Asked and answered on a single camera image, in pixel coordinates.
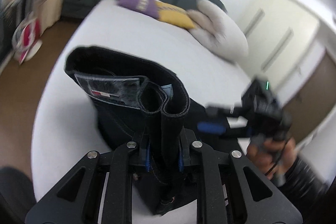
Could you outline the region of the person's right hand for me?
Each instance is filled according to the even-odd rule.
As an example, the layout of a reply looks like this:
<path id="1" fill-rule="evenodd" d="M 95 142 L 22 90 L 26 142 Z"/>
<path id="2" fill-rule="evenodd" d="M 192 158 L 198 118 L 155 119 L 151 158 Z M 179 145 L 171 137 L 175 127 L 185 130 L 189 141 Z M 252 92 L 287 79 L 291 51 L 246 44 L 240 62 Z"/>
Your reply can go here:
<path id="1" fill-rule="evenodd" d="M 279 142 L 266 139 L 263 147 L 263 149 L 259 149 L 258 146 L 250 143 L 247 147 L 247 157 L 269 179 L 277 172 L 285 174 L 297 158 L 295 140 L 293 138 L 290 138 L 287 143 L 285 141 Z M 281 151 L 282 149 L 284 149 L 284 152 L 280 160 L 281 164 L 276 165 L 270 170 L 274 165 L 272 153 Z"/>

